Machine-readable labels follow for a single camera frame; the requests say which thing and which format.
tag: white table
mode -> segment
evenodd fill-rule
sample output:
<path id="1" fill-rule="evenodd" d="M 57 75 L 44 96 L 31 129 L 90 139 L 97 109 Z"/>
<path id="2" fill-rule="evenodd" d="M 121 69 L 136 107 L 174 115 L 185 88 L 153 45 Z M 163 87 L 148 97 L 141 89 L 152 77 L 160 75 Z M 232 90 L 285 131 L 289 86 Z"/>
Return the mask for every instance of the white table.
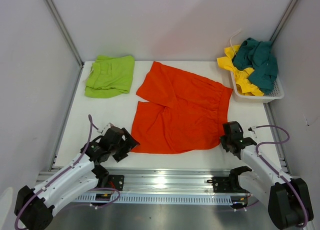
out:
<path id="1" fill-rule="evenodd" d="M 122 94 L 108 99 L 95 99 L 85 96 L 84 80 L 90 73 L 92 62 L 86 62 L 81 79 L 77 87 L 72 108 L 67 120 L 61 145 L 55 161 L 55 166 L 68 164 L 84 146 L 89 134 L 88 114 L 92 115 L 94 124 L 104 127 L 110 121 L 117 127 L 124 127 L 131 132 L 132 123 L 136 114 L 138 101 L 145 101 L 136 95 L 136 91 L 143 83 L 153 62 L 136 62 L 133 74 L 133 83 L 129 94 Z M 216 62 L 162 62 L 185 71 L 196 73 L 225 86 L 230 87 L 230 73 L 220 69 Z M 228 121 L 238 121 L 246 132 L 250 126 L 268 124 L 265 108 L 262 103 L 239 103 L 233 94 L 230 99 Z M 273 141 L 271 130 L 262 128 L 256 131 L 259 141 Z M 98 136 L 93 131 L 92 139 Z M 280 161 L 274 145 L 263 145 L 261 150 L 279 167 Z M 226 153 L 221 145 L 211 150 L 195 150 L 182 154 L 144 154 L 129 153 L 129 157 L 116 163 L 110 157 L 102 164 L 110 168 L 130 169 L 173 169 L 173 170 L 218 170 L 232 169 L 244 165 L 241 160 Z"/>

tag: folded green cloth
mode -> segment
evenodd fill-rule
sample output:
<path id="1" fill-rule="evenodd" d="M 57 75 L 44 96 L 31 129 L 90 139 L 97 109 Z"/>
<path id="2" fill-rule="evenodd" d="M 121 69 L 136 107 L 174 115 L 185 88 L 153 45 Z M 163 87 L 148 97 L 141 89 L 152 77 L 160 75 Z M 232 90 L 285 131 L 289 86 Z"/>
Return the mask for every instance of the folded green cloth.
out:
<path id="1" fill-rule="evenodd" d="M 278 64 L 271 54 L 272 42 L 259 42 L 253 38 L 244 41 L 232 60 L 238 70 L 252 67 L 254 72 L 248 77 L 249 81 L 258 86 L 265 94 L 274 89 L 274 81 L 278 75 Z"/>
<path id="2" fill-rule="evenodd" d="M 129 93 L 134 67 L 135 59 L 132 56 L 98 56 L 92 64 L 84 94 L 94 98 L 110 98 Z"/>

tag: white laundry basket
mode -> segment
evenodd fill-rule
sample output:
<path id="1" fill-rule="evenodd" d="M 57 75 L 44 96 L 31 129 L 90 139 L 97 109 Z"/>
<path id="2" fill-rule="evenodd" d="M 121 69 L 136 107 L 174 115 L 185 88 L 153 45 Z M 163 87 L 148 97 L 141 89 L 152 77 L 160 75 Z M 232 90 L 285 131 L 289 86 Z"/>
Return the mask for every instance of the white laundry basket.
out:
<path id="1" fill-rule="evenodd" d="M 236 80 L 233 72 L 231 73 L 231 81 L 234 89 L 234 98 L 238 102 L 259 102 L 259 103 L 268 103 L 275 99 L 282 99 L 285 96 L 284 90 L 281 85 L 279 76 L 273 83 L 273 90 L 270 94 L 264 96 L 244 96 L 240 94 L 237 90 Z"/>

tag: gray floor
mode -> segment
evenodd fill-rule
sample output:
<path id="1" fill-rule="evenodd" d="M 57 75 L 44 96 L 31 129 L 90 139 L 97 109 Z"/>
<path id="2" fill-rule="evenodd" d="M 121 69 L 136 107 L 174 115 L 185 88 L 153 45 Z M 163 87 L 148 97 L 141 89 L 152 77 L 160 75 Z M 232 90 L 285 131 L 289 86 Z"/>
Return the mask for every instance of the gray floor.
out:
<path id="1" fill-rule="evenodd" d="M 258 203 L 247 212 L 229 212 L 228 206 L 124 204 L 94 210 L 81 206 L 60 212 L 48 230 L 205 230 L 277 229 Z"/>

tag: white wall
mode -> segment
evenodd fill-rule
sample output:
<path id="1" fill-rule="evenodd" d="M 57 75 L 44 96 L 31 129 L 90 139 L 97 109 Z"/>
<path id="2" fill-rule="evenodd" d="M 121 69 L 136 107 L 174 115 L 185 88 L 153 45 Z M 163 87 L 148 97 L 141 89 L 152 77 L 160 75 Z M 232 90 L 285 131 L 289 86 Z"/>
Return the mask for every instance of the white wall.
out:
<path id="1" fill-rule="evenodd" d="M 301 0 L 277 39 L 274 50 L 285 97 L 272 102 L 277 124 L 291 134 L 284 145 L 289 167 L 308 183 L 316 229 L 320 229 L 319 12 L 319 0 Z"/>
<path id="2" fill-rule="evenodd" d="M 290 0 L 53 0 L 84 61 L 215 60 L 230 36 L 269 40 Z"/>
<path id="3" fill-rule="evenodd" d="M 79 67 L 43 0 L 0 0 L 0 12 L 0 194 L 12 186 L 15 204 L 50 160 Z M 14 219 L 11 207 L 3 229 Z"/>

